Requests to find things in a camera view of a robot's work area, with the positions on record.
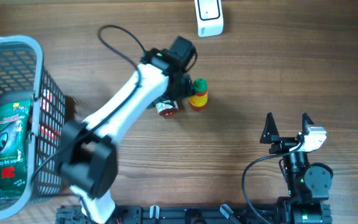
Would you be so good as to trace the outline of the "chilli sauce bottle green cap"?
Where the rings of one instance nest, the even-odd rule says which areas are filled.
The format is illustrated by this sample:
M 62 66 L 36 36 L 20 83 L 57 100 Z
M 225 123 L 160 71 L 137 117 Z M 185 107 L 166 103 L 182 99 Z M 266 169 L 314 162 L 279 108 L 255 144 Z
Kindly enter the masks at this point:
M 208 104 L 208 83 L 198 78 L 193 82 L 195 95 L 189 97 L 189 105 L 196 111 L 203 110 Z

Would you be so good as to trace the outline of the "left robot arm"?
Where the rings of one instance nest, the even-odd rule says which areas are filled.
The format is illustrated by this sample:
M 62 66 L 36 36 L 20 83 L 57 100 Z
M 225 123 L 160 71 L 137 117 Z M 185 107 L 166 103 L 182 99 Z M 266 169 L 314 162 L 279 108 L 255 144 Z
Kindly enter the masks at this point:
M 102 108 L 63 125 L 55 170 L 80 196 L 92 222 L 106 223 L 116 208 L 110 188 L 125 134 L 145 110 L 195 94 L 186 66 L 196 57 L 193 43 L 180 36 L 169 49 L 144 52 L 133 75 Z

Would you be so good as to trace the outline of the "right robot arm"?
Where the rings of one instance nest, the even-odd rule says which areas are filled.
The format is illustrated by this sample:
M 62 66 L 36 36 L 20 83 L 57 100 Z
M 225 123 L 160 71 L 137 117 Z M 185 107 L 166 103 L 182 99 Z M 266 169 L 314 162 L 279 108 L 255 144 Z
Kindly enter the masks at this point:
M 309 163 L 308 154 L 317 151 L 327 138 L 323 126 L 302 114 L 302 130 L 295 137 L 281 137 L 272 113 L 268 113 L 260 143 L 269 144 L 269 154 L 282 158 L 280 169 L 290 197 L 298 203 L 319 203 L 329 198 L 333 170 L 322 163 Z

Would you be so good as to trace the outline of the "grey plastic shopping basket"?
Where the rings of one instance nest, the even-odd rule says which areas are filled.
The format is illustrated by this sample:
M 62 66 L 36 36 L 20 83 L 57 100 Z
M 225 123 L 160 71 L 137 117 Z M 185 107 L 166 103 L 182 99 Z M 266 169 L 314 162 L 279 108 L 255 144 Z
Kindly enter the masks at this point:
M 63 187 L 51 155 L 60 143 L 65 97 L 44 67 L 40 44 L 25 35 L 0 37 L 0 106 L 30 100 L 26 132 L 27 185 L 19 198 L 0 200 L 0 220 L 46 201 Z

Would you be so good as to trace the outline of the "green 3M gloves packet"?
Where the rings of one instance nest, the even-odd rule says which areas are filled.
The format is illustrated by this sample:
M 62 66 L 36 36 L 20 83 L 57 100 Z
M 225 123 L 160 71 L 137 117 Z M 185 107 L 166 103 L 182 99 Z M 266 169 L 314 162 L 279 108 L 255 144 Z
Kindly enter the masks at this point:
M 26 132 L 31 101 L 0 106 L 0 200 L 19 198 L 27 185 Z

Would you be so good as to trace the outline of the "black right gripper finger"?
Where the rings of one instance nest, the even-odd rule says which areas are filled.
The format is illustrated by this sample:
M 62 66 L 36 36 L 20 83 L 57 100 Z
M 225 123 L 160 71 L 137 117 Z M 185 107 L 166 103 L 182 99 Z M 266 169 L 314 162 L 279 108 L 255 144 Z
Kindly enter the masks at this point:
M 260 138 L 261 144 L 273 144 L 279 142 L 280 135 L 275 124 L 273 113 L 269 112 L 265 120 L 264 130 Z
M 311 120 L 307 113 L 302 114 L 302 130 L 306 131 L 307 125 L 314 125 L 314 122 Z

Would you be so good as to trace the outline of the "small jar green lid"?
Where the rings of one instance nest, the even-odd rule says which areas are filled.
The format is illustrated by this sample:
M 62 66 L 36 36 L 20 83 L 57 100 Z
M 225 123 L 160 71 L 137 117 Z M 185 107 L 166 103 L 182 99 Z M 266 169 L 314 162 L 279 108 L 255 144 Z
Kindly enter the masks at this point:
M 155 107 L 157 109 L 157 113 L 164 117 L 174 115 L 178 111 L 177 102 L 172 100 L 158 102 Z

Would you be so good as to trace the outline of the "white barcode scanner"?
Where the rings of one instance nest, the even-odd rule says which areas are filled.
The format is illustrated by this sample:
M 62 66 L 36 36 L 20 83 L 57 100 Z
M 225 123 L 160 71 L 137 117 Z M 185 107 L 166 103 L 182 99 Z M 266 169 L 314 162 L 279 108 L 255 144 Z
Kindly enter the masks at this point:
M 221 0 L 194 0 L 199 37 L 220 35 L 224 28 Z

